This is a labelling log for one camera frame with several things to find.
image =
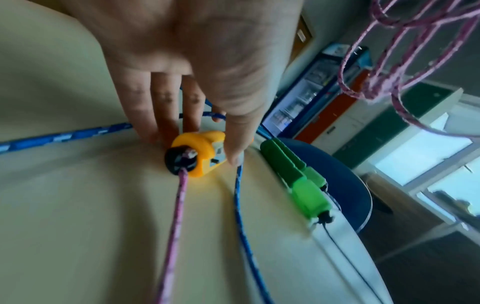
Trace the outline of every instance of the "refrigerator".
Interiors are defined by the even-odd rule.
[[[260,129],[284,138],[294,138],[341,93],[340,64],[350,46],[333,43],[323,49],[265,114]],[[351,82],[363,67],[372,66],[370,52],[358,47],[346,65],[344,78]]]

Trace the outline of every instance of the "white table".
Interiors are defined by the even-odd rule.
[[[20,0],[0,7],[0,141],[125,120],[81,25]],[[163,153],[129,130],[0,155],[0,302],[148,303],[178,184]],[[225,164],[189,181],[174,303],[261,302],[237,238],[234,179]],[[377,303],[325,232],[312,236],[255,147],[245,154],[241,207],[277,303]],[[391,303],[345,218],[336,214],[329,229]]]

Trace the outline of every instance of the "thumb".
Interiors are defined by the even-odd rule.
[[[224,149],[232,166],[243,163],[243,152],[252,143],[263,115],[263,107],[245,115],[226,115]]]

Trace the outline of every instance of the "blue chair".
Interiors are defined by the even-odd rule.
[[[360,232],[372,214],[372,196],[362,180],[339,160],[310,144],[295,139],[280,140],[326,179],[328,192],[337,200],[353,229]]]

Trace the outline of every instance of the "pink cable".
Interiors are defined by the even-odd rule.
[[[178,173],[180,182],[175,200],[175,212],[170,227],[170,236],[163,261],[163,270],[160,277],[160,289],[158,291],[158,304],[169,304],[172,300],[172,290],[175,279],[175,263],[179,250],[180,231],[182,229],[182,217],[184,214],[184,200],[187,192],[189,174],[185,168],[180,168]]]
[[[386,7],[382,8],[380,6],[380,0],[373,0],[370,9],[370,14],[373,17],[373,21],[362,32],[358,40],[349,48],[345,58],[341,63],[340,71],[338,72],[338,84],[340,85],[341,89],[349,96],[357,99],[370,100],[370,102],[373,103],[378,101],[380,97],[391,95],[391,102],[397,114],[400,115],[400,117],[407,123],[415,125],[423,130],[435,134],[454,137],[480,138],[480,134],[467,135],[447,133],[424,125],[405,108],[400,98],[400,92],[402,89],[409,88],[419,83],[427,76],[431,75],[434,71],[439,69],[470,37],[480,20],[480,1],[454,11],[454,9],[460,4],[460,2],[462,2],[462,0],[448,0],[447,4],[440,9],[439,13],[431,17],[421,19],[421,17],[437,2],[437,0],[429,0],[422,6],[420,11],[412,19],[404,22],[401,20],[391,19],[386,15],[386,12],[397,1],[398,0],[390,0]],[[465,21],[455,39],[447,46],[440,57],[431,62],[426,69],[416,73],[413,78],[405,83],[402,83],[402,79],[407,71],[407,68],[413,62],[418,53],[433,38],[435,33],[440,29],[441,25],[460,19],[468,20]],[[376,25],[383,25],[389,28],[400,28],[400,30],[396,33],[387,49],[385,49],[380,56],[380,59],[378,60],[376,66],[372,69],[361,91],[355,92],[346,85],[344,81],[344,70],[353,52],[357,49],[365,36]],[[420,31],[412,45],[410,45],[398,64],[393,66],[387,74],[382,74],[382,70],[387,63],[388,58],[392,54],[393,49],[399,44],[400,40],[405,36],[405,34],[413,28],[419,28]]]

